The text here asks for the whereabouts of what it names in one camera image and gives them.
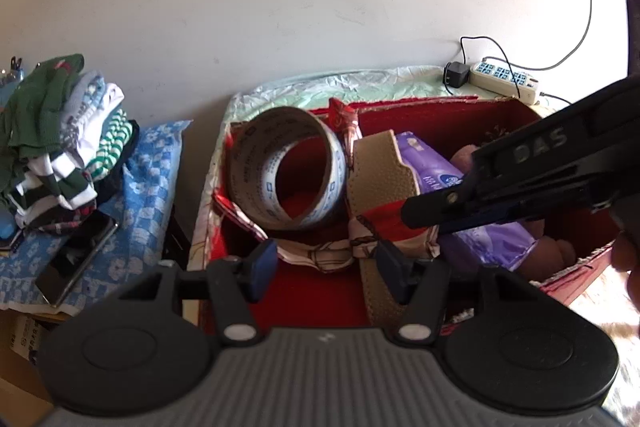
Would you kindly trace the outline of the person right hand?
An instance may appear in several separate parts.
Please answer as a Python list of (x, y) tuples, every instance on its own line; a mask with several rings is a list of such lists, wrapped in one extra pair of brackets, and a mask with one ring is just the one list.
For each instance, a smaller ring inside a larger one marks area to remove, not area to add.
[(627, 274), (626, 288), (631, 302), (640, 307), (640, 267), (639, 253), (636, 246), (622, 232), (612, 246), (612, 265), (618, 272)]

